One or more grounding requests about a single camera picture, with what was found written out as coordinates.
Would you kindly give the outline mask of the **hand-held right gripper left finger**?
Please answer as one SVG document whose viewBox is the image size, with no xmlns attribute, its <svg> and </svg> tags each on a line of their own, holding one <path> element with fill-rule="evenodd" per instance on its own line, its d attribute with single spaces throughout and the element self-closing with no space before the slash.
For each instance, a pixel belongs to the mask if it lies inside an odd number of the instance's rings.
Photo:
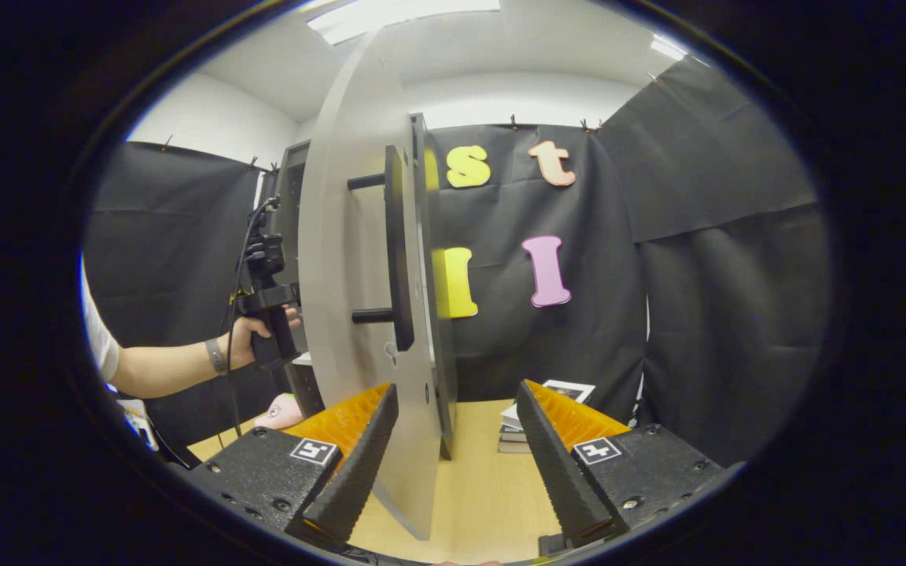
<svg viewBox="0 0 906 566">
<path fill-rule="evenodd" d="M 344 545 L 398 416 L 396 386 L 379 384 L 290 428 L 252 427 L 187 470 L 186 481 L 265 531 Z"/>
</svg>

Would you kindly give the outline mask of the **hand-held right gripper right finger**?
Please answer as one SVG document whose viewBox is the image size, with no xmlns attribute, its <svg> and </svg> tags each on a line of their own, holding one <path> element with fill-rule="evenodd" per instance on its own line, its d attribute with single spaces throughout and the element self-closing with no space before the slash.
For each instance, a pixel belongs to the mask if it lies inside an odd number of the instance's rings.
<svg viewBox="0 0 906 566">
<path fill-rule="evenodd" d="M 661 424 L 629 427 L 530 380 L 515 407 L 566 549 L 654 529 L 736 476 Z"/>
</svg>

